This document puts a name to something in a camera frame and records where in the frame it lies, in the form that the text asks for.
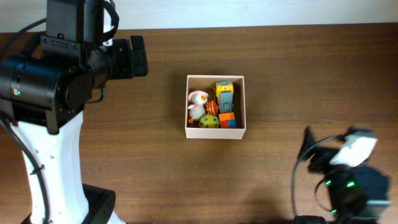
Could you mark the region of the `white duck toy pink hat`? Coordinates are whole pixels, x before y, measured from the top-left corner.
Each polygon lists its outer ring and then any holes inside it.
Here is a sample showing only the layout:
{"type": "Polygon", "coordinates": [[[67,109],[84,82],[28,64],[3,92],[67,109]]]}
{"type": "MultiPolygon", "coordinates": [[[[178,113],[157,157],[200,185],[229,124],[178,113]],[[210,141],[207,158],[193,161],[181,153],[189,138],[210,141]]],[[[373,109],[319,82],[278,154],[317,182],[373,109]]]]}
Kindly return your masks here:
{"type": "Polygon", "coordinates": [[[193,124],[195,121],[200,120],[206,113],[204,105],[208,102],[208,93],[204,91],[193,91],[188,96],[188,123],[193,124]]]}

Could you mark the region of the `orange round plastic toy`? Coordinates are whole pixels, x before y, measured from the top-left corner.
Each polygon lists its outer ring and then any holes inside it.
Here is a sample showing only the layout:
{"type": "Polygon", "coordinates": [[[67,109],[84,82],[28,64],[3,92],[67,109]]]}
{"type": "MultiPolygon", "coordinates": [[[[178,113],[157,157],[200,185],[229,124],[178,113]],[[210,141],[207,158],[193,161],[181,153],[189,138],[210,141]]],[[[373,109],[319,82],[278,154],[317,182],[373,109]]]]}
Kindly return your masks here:
{"type": "Polygon", "coordinates": [[[219,106],[216,100],[208,101],[206,103],[206,113],[217,116],[219,113],[219,106]]]}

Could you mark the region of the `colourful puzzle cube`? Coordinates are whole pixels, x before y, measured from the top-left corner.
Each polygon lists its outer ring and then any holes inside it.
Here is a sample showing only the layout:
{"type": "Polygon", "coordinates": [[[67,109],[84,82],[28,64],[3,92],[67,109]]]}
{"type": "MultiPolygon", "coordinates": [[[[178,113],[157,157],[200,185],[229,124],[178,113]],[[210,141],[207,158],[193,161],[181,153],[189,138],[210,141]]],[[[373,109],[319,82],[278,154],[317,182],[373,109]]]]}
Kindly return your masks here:
{"type": "Polygon", "coordinates": [[[233,112],[219,114],[221,128],[236,128],[236,119],[233,112]]]}

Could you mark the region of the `yellow ball blue letters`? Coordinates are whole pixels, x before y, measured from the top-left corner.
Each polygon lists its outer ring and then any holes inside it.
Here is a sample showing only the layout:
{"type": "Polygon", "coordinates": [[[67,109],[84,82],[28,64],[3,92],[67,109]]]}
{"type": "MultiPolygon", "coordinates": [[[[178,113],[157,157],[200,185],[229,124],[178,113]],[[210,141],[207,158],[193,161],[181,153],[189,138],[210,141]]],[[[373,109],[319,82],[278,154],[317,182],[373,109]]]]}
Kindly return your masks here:
{"type": "Polygon", "coordinates": [[[213,114],[204,115],[199,122],[200,128],[220,128],[220,126],[218,117],[213,114]]]}

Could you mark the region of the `grey yellow toy truck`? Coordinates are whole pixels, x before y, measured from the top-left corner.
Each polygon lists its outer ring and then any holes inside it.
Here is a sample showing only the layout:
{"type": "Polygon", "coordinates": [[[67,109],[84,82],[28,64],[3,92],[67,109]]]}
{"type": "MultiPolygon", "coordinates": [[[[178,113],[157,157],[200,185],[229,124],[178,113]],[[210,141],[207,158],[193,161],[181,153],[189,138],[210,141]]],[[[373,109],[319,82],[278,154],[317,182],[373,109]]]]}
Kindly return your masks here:
{"type": "Polygon", "coordinates": [[[215,93],[220,113],[231,113],[234,108],[234,87],[232,81],[220,81],[215,84],[215,93]]]}

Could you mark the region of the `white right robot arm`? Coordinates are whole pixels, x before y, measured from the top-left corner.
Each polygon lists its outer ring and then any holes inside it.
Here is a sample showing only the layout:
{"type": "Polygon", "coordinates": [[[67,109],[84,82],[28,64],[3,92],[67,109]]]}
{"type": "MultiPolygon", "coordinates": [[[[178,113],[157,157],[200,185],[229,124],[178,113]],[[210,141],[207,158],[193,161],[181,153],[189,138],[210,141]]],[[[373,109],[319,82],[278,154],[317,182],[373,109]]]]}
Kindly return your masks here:
{"type": "Polygon", "coordinates": [[[376,143],[373,131],[358,126],[319,141],[305,128],[297,163],[309,161],[308,171],[322,175],[333,223],[377,223],[390,206],[388,176],[368,163],[376,143]]]}

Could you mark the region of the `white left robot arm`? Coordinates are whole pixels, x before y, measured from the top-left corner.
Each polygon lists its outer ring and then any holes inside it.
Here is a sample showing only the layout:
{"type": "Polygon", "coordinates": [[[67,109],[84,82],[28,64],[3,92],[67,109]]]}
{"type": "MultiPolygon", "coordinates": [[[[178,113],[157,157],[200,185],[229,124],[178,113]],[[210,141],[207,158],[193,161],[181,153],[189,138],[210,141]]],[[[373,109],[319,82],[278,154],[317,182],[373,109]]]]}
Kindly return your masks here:
{"type": "Polygon", "coordinates": [[[26,223],[119,223],[112,190],[84,184],[83,112],[110,80],[148,74],[144,39],[116,39],[113,1],[47,2],[46,28],[1,64],[1,124],[21,147],[32,196],[26,223]]]}

